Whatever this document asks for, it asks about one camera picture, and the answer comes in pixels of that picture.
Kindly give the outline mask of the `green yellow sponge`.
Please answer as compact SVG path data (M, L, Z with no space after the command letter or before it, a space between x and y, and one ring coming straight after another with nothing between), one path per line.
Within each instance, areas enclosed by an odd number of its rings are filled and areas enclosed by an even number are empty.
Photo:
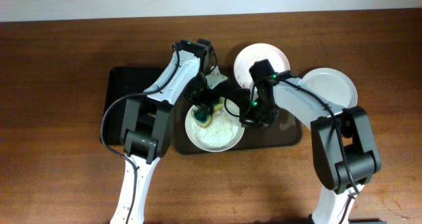
M213 104L212 107L193 109L191 111L191 115L193 116L194 122L198 126L206 128L212 123L212 115L215 112L221 110L223 106L223 98L219 98L216 103Z

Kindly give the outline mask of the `white plate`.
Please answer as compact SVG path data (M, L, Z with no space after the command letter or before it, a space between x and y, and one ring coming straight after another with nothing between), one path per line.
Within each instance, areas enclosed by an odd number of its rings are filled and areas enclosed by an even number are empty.
M314 93L345 108L357 105L358 95L355 84L344 73L331 68L309 71L302 82Z
M275 72L290 70L286 55L268 43L254 43L242 49L236 56L233 72L236 82L242 88L250 88L253 81L249 69L256 61L268 59Z
M206 152L223 152L233 148L242 139L245 128L239 119L230 115L220 98L217 110L204 123L194 117L198 107L192 105L185 117L185 132L189 140Z

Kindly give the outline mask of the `white plate top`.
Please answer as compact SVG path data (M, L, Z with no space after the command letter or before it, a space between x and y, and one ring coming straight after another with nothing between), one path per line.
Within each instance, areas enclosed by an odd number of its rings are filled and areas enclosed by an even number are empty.
M286 55L268 43L254 43L242 49L236 56L233 72L236 82L242 88L250 88L253 81L249 69L256 61L268 59L275 72L290 70Z

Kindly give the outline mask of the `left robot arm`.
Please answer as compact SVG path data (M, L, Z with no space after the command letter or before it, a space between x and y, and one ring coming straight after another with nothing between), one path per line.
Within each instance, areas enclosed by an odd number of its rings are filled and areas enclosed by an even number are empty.
M181 40L172 50L169 65L151 86L117 99L104 113L108 116L118 104L125 104L120 132L124 152L118 155L125 161L125 175L112 223L143 223L154 170L171 144L177 100L184 97L208 115L219 100L217 85L205 76L216 58L211 42Z

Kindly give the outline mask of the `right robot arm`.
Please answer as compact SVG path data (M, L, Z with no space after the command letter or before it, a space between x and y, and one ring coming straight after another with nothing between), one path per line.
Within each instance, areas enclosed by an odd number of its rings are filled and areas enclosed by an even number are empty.
M251 92L240 122L251 128L271 128L281 109L299 119L311 131L313 165L322 184L309 221L348 223L355 199L381 167L366 111L327 100L295 73L276 72L268 59L254 62L247 71Z

